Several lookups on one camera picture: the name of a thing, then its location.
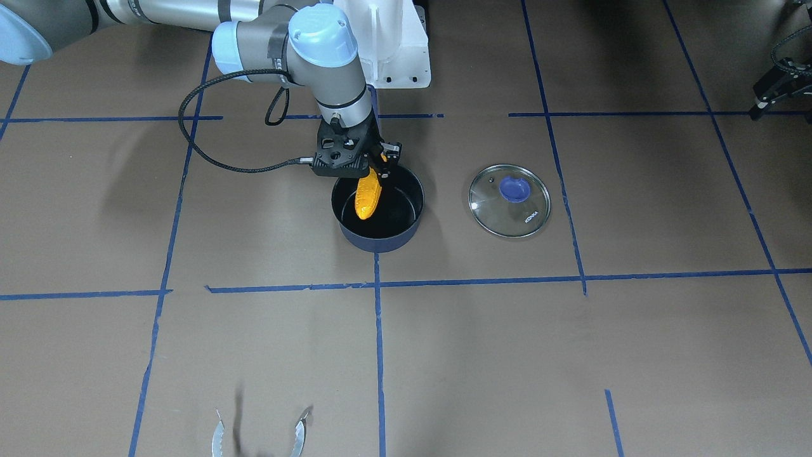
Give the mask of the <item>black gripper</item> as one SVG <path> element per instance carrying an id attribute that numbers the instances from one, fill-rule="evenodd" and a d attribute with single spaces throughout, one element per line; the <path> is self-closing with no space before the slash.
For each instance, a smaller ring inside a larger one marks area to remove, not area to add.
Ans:
<path id="1" fill-rule="evenodd" d="M 377 119 L 368 117 L 360 124 L 345 126 L 339 117 L 333 117 L 330 121 L 321 121 L 319 130 L 331 130 L 336 134 L 340 133 L 365 133 L 369 135 L 371 146 L 369 148 L 369 166 L 373 167 L 378 180 L 386 179 L 391 174 L 392 167 L 398 165 L 402 153 L 400 142 L 385 142 L 378 130 Z"/>

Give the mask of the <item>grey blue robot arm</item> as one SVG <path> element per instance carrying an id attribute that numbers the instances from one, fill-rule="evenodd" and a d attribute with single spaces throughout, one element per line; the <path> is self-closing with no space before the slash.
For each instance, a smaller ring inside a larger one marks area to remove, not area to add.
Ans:
<path id="1" fill-rule="evenodd" d="M 179 107 L 180 131 L 211 164 L 185 126 L 205 89 L 228 80 L 307 87 L 321 112 L 317 145 L 305 164 L 319 176 L 388 178 L 401 146 L 384 142 L 363 74 L 360 41 L 346 13 L 322 1 L 3 1 L 2 61 L 30 65 L 113 24 L 166 24 L 212 32 L 221 75 L 191 90 Z"/>

